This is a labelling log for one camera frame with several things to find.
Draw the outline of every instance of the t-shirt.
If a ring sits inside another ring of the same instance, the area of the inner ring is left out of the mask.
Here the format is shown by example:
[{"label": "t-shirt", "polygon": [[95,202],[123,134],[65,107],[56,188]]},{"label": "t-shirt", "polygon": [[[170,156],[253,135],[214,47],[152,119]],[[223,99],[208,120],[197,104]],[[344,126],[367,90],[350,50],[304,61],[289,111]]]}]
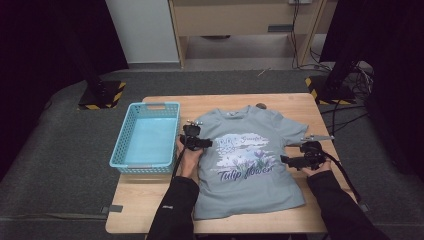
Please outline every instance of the t-shirt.
[{"label": "t-shirt", "polygon": [[194,219],[274,212],[305,203],[280,155],[287,156],[286,145],[301,143],[307,125],[254,106],[214,109],[197,121],[203,123],[199,138],[213,144],[199,161]]}]

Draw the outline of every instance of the blue plastic basket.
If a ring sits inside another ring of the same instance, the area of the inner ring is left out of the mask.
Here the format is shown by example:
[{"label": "blue plastic basket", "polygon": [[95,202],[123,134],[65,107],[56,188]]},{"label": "blue plastic basket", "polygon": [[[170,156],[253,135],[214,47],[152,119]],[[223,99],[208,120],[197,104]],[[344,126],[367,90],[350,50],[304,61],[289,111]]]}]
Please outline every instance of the blue plastic basket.
[{"label": "blue plastic basket", "polygon": [[172,173],[179,121],[178,102],[130,104],[110,166],[122,174]]}]

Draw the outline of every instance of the black cloth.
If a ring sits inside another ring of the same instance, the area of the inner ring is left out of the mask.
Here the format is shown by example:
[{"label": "black cloth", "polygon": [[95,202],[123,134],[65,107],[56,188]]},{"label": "black cloth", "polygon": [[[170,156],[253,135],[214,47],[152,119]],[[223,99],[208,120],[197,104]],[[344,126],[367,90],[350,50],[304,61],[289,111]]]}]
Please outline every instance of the black cloth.
[{"label": "black cloth", "polygon": [[307,181],[332,240],[389,239],[374,227],[353,199],[340,188],[332,171],[315,174]]},{"label": "black cloth", "polygon": [[160,203],[146,240],[192,240],[194,204],[199,186],[189,178],[176,176]]},{"label": "black cloth", "polygon": [[[48,14],[51,3],[74,34]],[[58,30],[78,39],[74,48],[86,52],[84,61]],[[106,1],[0,0],[0,34],[0,96],[8,116],[0,124],[1,181],[53,94],[87,80],[83,69],[100,76],[128,64]]]},{"label": "black cloth", "polygon": [[[340,188],[332,171],[317,173],[307,182],[332,240],[389,239]],[[192,211],[198,194],[199,186],[192,179],[175,177],[159,205],[147,240],[194,239]]]}]

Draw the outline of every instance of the graphic print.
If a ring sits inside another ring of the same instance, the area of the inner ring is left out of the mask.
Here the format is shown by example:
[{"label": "graphic print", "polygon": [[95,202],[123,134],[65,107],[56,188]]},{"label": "graphic print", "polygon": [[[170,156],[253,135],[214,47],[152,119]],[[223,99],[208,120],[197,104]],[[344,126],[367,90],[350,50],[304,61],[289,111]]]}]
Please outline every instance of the graphic print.
[{"label": "graphic print", "polygon": [[255,134],[227,134],[216,138],[218,176],[221,181],[247,179],[253,175],[266,174],[272,171],[275,157],[272,152],[262,150],[268,139]]}]

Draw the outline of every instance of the hazard stripe tape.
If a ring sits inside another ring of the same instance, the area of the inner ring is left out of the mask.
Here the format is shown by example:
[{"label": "hazard stripe tape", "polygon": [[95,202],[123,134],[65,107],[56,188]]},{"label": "hazard stripe tape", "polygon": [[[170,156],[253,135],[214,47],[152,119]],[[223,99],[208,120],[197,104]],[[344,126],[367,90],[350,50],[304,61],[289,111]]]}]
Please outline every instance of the hazard stripe tape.
[{"label": "hazard stripe tape", "polygon": [[122,92],[124,91],[126,83],[121,82],[119,85],[119,88],[117,90],[117,93],[115,94],[115,97],[113,98],[113,102],[111,104],[96,104],[96,105],[79,105],[79,110],[97,110],[97,109],[104,109],[104,108],[115,108],[116,105],[118,105],[119,99],[121,99]]},{"label": "hazard stripe tape", "polygon": [[315,91],[314,87],[312,86],[312,81],[310,78],[305,79],[306,86],[308,87],[309,93],[311,93],[312,97],[315,99],[315,102],[319,105],[330,105],[330,104],[356,104],[356,101],[354,99],[335,99],[335,100],[322,100],[319,99],[319,96],[317,92]]}]

